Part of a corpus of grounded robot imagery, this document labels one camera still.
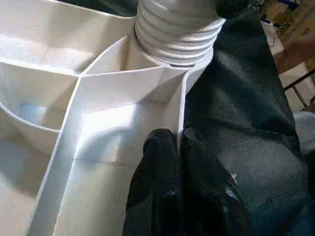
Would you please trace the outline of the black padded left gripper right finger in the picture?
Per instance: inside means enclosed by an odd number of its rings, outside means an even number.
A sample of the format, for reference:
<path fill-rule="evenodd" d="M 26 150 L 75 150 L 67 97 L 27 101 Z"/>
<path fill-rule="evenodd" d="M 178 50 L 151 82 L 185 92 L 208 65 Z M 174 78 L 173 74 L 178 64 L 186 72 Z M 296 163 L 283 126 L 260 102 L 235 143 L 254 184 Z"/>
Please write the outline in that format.
<path fill-rule="evenodd" d="M 187 236 L 250 236 L 251 217 L 236 182 L 209 152 L 202 134 L 186 128 L 181 142 L 184 230 Z"/>

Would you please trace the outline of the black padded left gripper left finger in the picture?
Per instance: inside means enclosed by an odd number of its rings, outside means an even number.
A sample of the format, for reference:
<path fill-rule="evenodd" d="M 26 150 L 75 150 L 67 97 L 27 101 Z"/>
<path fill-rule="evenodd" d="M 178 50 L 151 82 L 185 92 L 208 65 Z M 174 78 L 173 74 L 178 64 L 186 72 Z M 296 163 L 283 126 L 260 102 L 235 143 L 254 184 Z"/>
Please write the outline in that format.
<path fill-rule="evenodd" d="M 146 137 L 129 186 L 124 236 L 178 236 L 182 231 L 182 179 L 175 138 L 168 129 Z"/>

